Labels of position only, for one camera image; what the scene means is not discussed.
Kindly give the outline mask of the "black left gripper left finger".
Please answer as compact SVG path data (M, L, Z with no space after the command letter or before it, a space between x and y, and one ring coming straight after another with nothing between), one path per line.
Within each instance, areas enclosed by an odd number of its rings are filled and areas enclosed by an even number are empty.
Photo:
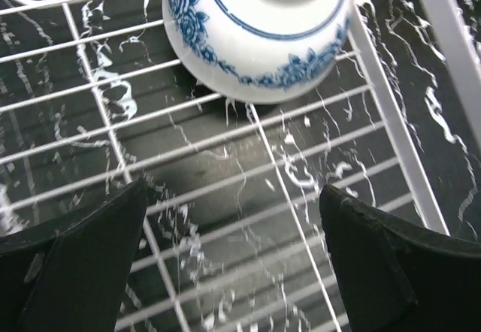
M136 180L102 204L1 238L3 331L112 331L147 211Z

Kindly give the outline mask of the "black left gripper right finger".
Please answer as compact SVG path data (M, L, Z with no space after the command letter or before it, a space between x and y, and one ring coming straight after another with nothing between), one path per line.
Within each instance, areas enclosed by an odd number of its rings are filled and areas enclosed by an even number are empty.
M333 185L322 229L353 331L478 331L480 244L371 207Z

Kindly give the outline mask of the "blue floral porcelain bowl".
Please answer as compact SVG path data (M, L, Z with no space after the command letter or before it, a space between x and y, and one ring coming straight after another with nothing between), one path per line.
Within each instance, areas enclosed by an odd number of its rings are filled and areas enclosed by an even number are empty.
M171 47L225 97L278 104L316 88L349 31L353 0L162 0Z

